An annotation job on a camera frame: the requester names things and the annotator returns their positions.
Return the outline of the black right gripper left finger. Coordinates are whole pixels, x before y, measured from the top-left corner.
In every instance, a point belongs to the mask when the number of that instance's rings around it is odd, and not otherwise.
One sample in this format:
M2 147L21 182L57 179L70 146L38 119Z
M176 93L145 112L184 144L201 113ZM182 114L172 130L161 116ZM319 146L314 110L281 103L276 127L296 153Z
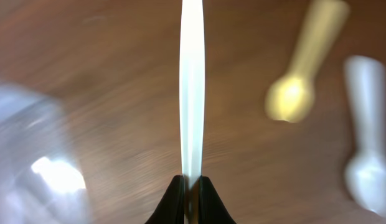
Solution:
M145 224L184 224L184 178L175 175Z

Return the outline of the white plastic spoon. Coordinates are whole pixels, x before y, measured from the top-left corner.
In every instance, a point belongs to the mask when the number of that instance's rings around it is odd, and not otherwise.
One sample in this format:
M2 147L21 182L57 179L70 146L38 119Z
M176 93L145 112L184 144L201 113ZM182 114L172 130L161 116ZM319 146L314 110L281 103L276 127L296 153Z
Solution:
M199 222L205 108L205 34L202 0L182 0L179 59L181 167L185 216Z
M386 217L386 69L378 60L355 55L345 72L356 141L346 185L362 208Z

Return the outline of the yellow plastic spoon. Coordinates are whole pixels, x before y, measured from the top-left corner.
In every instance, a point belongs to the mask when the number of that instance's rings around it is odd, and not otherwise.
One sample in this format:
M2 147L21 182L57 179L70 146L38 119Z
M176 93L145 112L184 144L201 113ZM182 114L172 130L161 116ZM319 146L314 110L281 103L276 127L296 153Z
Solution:
M314 79L348 15L345 1L316 0L310 4L286 73L266 94L269 118L297 123L306 117L315 99Z

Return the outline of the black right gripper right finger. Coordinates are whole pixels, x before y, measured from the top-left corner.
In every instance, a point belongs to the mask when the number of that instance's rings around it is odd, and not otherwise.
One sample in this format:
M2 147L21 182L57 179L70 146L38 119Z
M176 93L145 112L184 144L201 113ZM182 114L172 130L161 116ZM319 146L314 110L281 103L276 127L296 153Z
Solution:
M206 176L199 179L199 224L236 224Z

